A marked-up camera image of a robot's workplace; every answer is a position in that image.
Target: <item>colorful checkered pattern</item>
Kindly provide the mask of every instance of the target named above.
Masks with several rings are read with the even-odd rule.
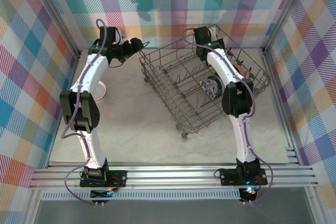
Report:
[[[336,0],[299,0],[271,60],[303,162],[336,221]]]
[[[157,48],[186,28],[219,24],[243,47],[264,45],[287,0],[54,0],[82,47],[98,36],[96,19]]]
[[[40,0],[0,0],[0,223],[18,223],[60,120],[74,56]]]

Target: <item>plaid wall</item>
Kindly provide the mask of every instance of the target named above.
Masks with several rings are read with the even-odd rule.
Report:
[[[300,154],[336,223],[336,0],[299,0],[271,60]]]
[[[102,18],[123,28],[129,37],[150,41],[149,47],[170,44],[189,27],[219,24],[243,47],[264,45],[286,0],[54,0],[79,47],[97,38]]]
[[[40,0],[0,0],[0,223],[17,223],[60,120],[74,56]]]

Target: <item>metal wire rack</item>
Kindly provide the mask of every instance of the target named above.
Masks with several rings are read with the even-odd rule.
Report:
[[[224,39],[225,45],[235,47],[228,58],[232,63],[240,64],[246,78],[252,79],[256,97],[269,85],[270,76],[224,31],[217,29],[218,37]],[[190,34],[187,39],[194,41],[194,35]],[[150,83],[175,118],[182,137],[187,138],[189,133],[198,133],[226,114],[222,109],[222,97],[211,100],[199,84],[200,80],[215,74],[214,68],[199,59],[196,47],[179,48],[181,45],[184,45],[182,40],[177,40],[148,54],[140,52],[140,63],[145,82]]]

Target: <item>white floor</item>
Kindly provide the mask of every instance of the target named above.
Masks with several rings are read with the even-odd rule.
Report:
[[[261,62],[257,49],[247,52]],[[107,86],[107,95],[97,102],[101,114],[98,134],[108,161],[234,163],[237,148],[230,119],[222,117],[198,134],[182,139],[161,99],[144,82],[139,57],[136,54],[122,67],[107,69],[101,79]],[[76,77],[85,62],[83,54]],[[270,87],[257,97],[256,105],[251,119],[256,153],[270,163],[287,163],[286,138]],[[62,120],[50,160],[84,161],[76,137],[60,139],[64,128]]]

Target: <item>rack wheel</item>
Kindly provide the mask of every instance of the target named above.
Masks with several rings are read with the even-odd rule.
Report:
[[[186,139],[186,138],[188,138],[188,134],[189,133],[182,132],[181,136],[182,136],[183,139]]]

